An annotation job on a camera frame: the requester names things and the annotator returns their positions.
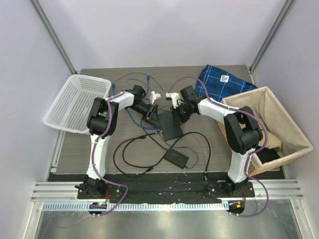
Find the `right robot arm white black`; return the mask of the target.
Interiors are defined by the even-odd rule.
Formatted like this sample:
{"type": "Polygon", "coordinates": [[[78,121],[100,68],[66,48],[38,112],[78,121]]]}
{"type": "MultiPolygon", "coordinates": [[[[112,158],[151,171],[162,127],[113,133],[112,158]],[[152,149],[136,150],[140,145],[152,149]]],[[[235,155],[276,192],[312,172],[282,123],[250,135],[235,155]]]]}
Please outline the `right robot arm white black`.
{"type": "Polygon", "coordinates": [[[172,102],[175,125],[186,123],[192,114],[207,116],[224,124],[227,143],[232,152],[225,191],[229,196],[238,196],[243,191],[242,182],[248,178],[251,155],[263,138],[251,109],[230,108],[207,95],[199,96],[192,86],[179,93],[168,92],[166,99],[172,102]]]}

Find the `black network switch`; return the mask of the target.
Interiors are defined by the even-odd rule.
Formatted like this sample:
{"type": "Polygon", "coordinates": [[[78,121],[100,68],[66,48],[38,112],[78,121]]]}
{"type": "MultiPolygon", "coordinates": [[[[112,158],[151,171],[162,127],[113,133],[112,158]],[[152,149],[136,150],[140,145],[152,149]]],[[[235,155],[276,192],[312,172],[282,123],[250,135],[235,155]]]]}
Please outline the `black network switch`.
{"type": "Polygon", "coordinates": [[[160,128],[165,141],[177,139],[183,135],[180,126],[174,126],[173,115],[171,112],[165,112],[158,115],[160,128]]]}

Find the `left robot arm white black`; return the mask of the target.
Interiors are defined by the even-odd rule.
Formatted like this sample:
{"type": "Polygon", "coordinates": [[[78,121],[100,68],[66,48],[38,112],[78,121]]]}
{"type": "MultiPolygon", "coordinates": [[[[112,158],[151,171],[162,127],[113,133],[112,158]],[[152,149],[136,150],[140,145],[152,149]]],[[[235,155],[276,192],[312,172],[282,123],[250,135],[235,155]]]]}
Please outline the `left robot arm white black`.
{"type": "Polygon", "coordinates": [[[90,184],[88,191],[96,199],[102,198],[106,193],[106,186],[101,182],[106,174],[107,148],[117,126],[118,112],[131,107],[149,120],[153,115],[155,100],[161,98],[159,93],[151,91],[150,103],[145,104],[144,96],[146,96],[145,90],[141,86],[134,85],[132,90],[123,90],[106,99],[97,97],[93,101],[87,120],[91,137],[90,162],[83,183],[90,184]]]}

